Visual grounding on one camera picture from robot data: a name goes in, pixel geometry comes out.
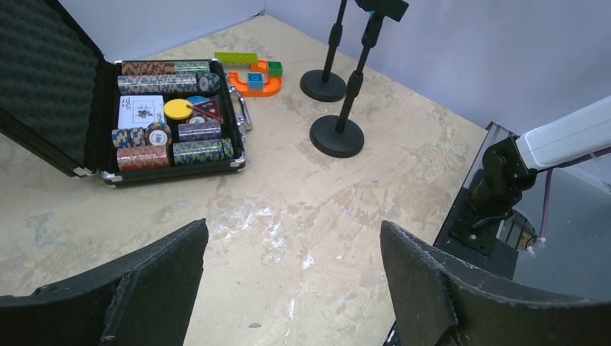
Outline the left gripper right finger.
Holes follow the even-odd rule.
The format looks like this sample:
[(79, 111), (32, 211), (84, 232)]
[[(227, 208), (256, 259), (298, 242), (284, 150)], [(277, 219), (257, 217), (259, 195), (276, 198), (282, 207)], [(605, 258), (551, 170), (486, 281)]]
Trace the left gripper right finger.
[(610, 303), (531, 288), (437, 249), (396, 223), (380, 249), (402, 345), (608, 345)]

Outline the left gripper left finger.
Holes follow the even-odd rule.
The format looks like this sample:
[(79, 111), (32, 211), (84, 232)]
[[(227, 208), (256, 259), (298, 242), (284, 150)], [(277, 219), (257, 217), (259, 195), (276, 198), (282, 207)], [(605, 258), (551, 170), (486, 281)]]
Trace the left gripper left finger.
[(205, 219), (28, 296), (1, 297), (3, 345), (182, 345), (203, 274)]

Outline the black round-base mic stand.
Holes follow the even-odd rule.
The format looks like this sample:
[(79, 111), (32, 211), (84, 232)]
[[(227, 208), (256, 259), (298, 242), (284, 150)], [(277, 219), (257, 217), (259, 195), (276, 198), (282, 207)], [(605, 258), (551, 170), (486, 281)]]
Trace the black round-base mic stand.
[(363, 70), (370, 50), (378, 42), (383, 20), (388, 17), (400, 22), (409, 3), (400, 0), (357, 1), (359, 8), (370, 14), (362, 35), (362, 52), (356, 69), (351, 73), (344, 102), (338, 115), (325, 115), (317, 119), (310, 129), (312, 144), (326, 155), (336, 158), (356, 156), (364, 147), (365, 136), (358, 124), (349, 119), (349, 114), (358, 97), (364, 80)]

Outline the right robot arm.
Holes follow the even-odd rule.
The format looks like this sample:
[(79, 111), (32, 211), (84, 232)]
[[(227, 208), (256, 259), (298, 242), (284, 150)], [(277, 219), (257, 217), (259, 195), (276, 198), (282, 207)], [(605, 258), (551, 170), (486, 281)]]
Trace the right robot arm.
[(610, 153), (610, 98), (605, 97), (558, 120), (513, 135), (483, 153), (482, 167), (451, 222), (451, 237), (484, 256), (494, 248), (496, 230), (510, 218), (522, 193), (541, 172), (551, 180), (565, 168)]

